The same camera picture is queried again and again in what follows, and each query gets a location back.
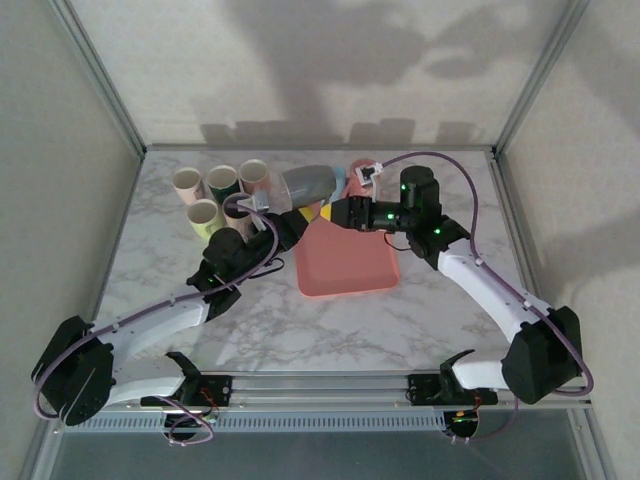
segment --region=marble surface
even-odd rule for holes
[[[171,186],[182,166],[201,172],[250,158],[284,171],[306,164],[348,166],[359,158],[384,161],[405,152],[180,151],[150,152],[131,204],[99,318],[162,300],[193,274],[205,247],[191,229],[186,207]],[[505,276],[517,270],[483,152],[449,152],[470,172],[480,196],[478,245]],[[381,198],[396,200],[401,162],[385,169]],[[462,175],[444,160],[423,157],[440,182],[444,213],[464,226],[471,197]],[[396,235],[396,245],[406,240]],[[453,282],[411,252],[397,253],[401,280],[393,290],[310,299],[297,288],[293,252],[281,272],[245,283],[225,315],[179,332],[140,355],[179,350],[201,370],[381,371],[434,369],[468,348],[507,345],[495,323]]]

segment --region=pink tray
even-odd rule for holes
[[[298,288],[308,297],[389,290],[400,280],[382,232],[348,230],[324,218],[307,227],[295,258]]]

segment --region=cup rim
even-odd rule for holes
[[[237,200],[245,200],[247,198],[251,198],[251,195],[249,195],[248,193],[234,193],[232,195],[229,195],[227,198],[224,199],[224,202],[222,202],[222,214],[226,217],[229,218],[233,218],[234,220],[240,220],[241,218],[245,218],[249,215],[249,212],[239,212],[237,210],[233,210],[233,211],[229,211],[227,210],[227,206],[229,204],[228,200],[230,198],[236,198]]]
[[[197,175],[197,178],[194,177],[195,182],[190,182],[188,186],[183,186],[183,184],[178,185],[176,183],[177,177],[178,175],[181,175],[183,173],[195,173]],[[200,183],[201,181],[202,181],[202,174],[197,168],[193,168],[193,167],[183,167],[177,170],[173,174],[173,177],[171,178],[172,185],[174,186],[174,188],[177,188],[178,190],[189,190],[191,188],[197,187],[198,183]]]
[[[211,183],[211,175],[214,172],[220,171],[220,170],[226,170],[226,171],[233,172],[233,180],[231,180],[228,184],[225,184],[225,185],[215,185],[215,184]],[[211,187],[211,188],[216,188],[216,189],[222,190],[222,189],[229,188],[229,187],[233,186],[233,184],[236,183],[237,181],[238,181],[238,172],[231,165],[218,165],[217,167],[213,167],[211,170],[209,170],[207,172],[207,185],[209,187]]]
[[[207,205],[208,208],[209,207],[213,207],[213,211],[214,214],[210,215],[207,218],[207,220],[202,220],[202,219],[194,219],[193,215],[196,214],[201,214],[201,215],[205,215],[207,212],[194,212],[194,210],[202,210],[202,207],[200,207],[201,205]],[[220,209],[218,208],[218,204],[216,202],[214,202],[213,200],[209,200],[208,198],[201,198],[200,200],[196,200],[195,202],[193,202],[191,205],[189,205],[189,208],[187,209],[187,218],[189,219],[189,221],[191,223],[194,223],[196,225],[206,225],[207,223],[211,222],[212,220],[214,220],[218,214],[220,212]]]
[[[246,167],[250,167],[252,165],[260,165],[261,167],[264,168],[264,172],[260,178],[256,178],[254,176],[251,176],[251,178],[247,178],[247,174],[243,173],[243,170],[245,170]],[[240,165],[240,168],[238,169],[238,176],[243,182],[257,183],[269,176],[269,166],[265,161],[260,160],[259,158],[252,158],[244,162],[242,165]]]

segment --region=gray cup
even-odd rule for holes
[[[282,172],[291,196],[292,208],[328,199],[336,190],[336,176],[328,165],[307,165]]]

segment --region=yellow paper cup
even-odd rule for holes
[[[207,241],[225,226],[224,215],[216,202],[206,198],[192,203],[187,210],[187,217],[196,233]]]

